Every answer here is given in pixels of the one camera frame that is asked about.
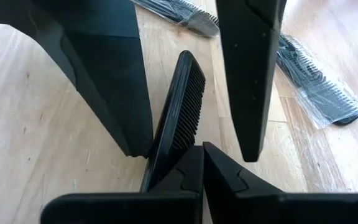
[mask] wooden table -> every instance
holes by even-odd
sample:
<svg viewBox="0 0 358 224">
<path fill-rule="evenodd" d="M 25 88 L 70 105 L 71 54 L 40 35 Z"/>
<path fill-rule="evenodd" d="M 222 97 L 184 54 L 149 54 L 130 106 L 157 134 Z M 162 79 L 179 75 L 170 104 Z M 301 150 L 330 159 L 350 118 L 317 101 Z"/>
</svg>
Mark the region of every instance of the wooden table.
<svg viewBox="0 0 358 224">
<path fill-rule="evenodd" d="M 212 0 L 196 4 L 216 13 Z M 157 127 L 177 57 L 190 50 L 207 84 L 197 143 L 211 141 L 290 192 L 358 192 L 358 120 L 316 130 L 275 74 L 260 162 L 241 161 L 219 38 L 203 39 L 137 8 Z M 358 0 L 288 0 L 283 31 L 330 64 L 358 96 Z M 32 39 L 0 25 L 0 223 L 37 223 L 71 192 L 134 192 L 146 160 L 125 157 L 62 71 Z"/>
</svg>

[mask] black comb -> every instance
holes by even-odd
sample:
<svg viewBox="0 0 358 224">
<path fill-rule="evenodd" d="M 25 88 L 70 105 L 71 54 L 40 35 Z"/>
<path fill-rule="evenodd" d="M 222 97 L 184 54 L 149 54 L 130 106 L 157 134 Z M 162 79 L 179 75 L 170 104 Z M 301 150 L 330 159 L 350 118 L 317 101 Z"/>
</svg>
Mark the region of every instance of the black comb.
<svg viewBox="0 0 358 224">
<path fill-rule="evenodd" d="M 194 56 L 183 51 L 178 59 L 163 107 L 141 190 L 161 181 L 195 143 L 205 77 Z"/>
<path fill-rule="evenodd" d="M 212 37 L 219 32 L 216 16 L 185 0 L 133 0 L 138 5 L 184 26 L 200 35 Z"/>
<path fill-rule="evenodd" d="M 305 50 L 284 35 L 278 41 L 277 65 L 329 123 L 345 125 L 358 118 L 358 101 L 329 81 Z"/>
</svg>

